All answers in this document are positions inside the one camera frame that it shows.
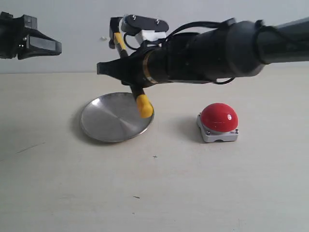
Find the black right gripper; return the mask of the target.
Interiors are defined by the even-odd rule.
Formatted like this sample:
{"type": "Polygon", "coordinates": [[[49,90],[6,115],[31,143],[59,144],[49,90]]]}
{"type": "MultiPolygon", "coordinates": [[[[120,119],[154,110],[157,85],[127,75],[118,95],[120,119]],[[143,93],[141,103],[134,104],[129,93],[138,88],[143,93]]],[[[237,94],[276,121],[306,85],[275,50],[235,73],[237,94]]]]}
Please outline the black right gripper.
{"type": "Polygon", "coordinates": [[[159,39],[154,42],[143,41],[140,47],[134,48],[129,55],[126,51],[127,33],[121,38],[120,59],[98,62],[97,74],[107,75],[120,80],[123,85],[134,88],[146,88],[165,83],[192,83],[225,85],[232,81],[218,82],[217,77],[209,77],[193,67],[187,49],[189,43],[199,33],[185,32],[174,34],[168,39],[159,39]]]}

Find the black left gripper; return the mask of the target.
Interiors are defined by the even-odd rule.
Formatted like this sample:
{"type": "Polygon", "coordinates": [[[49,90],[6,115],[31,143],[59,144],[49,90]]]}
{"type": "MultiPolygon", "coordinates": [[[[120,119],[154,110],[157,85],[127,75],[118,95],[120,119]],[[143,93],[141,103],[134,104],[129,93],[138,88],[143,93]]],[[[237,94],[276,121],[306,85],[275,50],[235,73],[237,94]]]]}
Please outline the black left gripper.
{"type": "Polygon", "coordinates": [[[29,15],[16,17],[8,12],[0,13],[0,58],[19,60],[58,56],[62,43],[38,30],[37,18],[29,15]]]}

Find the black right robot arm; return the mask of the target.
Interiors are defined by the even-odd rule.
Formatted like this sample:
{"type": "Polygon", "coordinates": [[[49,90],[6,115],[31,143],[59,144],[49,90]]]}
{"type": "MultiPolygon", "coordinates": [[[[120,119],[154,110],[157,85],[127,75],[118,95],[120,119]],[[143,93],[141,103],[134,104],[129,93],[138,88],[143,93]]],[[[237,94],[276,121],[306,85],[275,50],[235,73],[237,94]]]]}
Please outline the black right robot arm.
{"type": "Polygon", "coordinates": [[[255,76],[268,64],[308,59],[307,18],[278,26],[231,18],[184,24],[164,39],[142,42],[130,56],[99,62],[97,73],[141,88],[163,83],[224,85],[255,76]]]}

